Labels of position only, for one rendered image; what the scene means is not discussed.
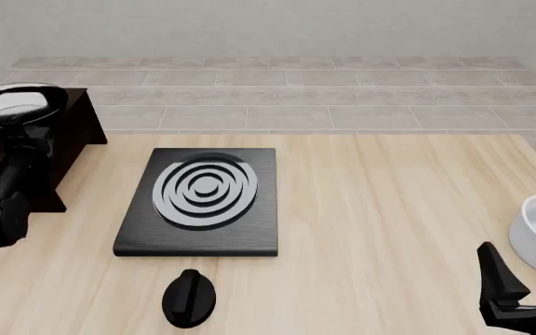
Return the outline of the dark wooden cabinet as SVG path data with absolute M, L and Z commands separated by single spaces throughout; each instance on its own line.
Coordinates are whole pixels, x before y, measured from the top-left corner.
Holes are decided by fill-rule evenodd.
M 68 101 L 63 111 L 26 127 L 27 135 L 45 152 L 45 163 L 33 175 L 27 199 L 32 213 L 62 213 L 66 207 L 56 192 L 74 161 L 89 144 L 106 144 L 85 88 L 65 88 Z

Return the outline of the shiny black frying pan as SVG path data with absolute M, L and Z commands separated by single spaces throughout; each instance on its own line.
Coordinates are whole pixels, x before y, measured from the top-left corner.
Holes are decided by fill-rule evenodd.
M 69 94 L 44 83 L 0 86 L 0 204 L 27 203 L 51 192 L 55 136 Z

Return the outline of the round black stove knob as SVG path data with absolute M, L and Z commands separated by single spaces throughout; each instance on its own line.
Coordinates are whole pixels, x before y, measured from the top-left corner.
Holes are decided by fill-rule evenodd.
M 197 270 L 187 269 L 168 285 L 161 306 L 172 326 L 194 328 L 208 320 L 216 301 L 212 282 Z

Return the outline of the flat black stove plate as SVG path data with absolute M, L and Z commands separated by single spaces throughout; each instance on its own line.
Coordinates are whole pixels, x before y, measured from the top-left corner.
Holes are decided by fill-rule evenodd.
M 274 257 L 276 150 L 156 148 L 114 241 L 118 257 Z

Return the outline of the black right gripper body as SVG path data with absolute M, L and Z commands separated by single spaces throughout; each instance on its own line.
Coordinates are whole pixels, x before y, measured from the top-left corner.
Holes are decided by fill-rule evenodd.
M 479 308 L 483 320 L 495 328 L 536 328 L 536 306 L 501 306 L 495 301 Z

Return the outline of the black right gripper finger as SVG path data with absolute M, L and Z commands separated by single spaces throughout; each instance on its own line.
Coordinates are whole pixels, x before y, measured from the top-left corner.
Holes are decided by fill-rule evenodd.
M 519 301 L 530 295 L 530 290 L 512 273 L 491 242 L 477 248 L 481 273 L 480 306 L 495 303 L 498 306 L 519 306 Z

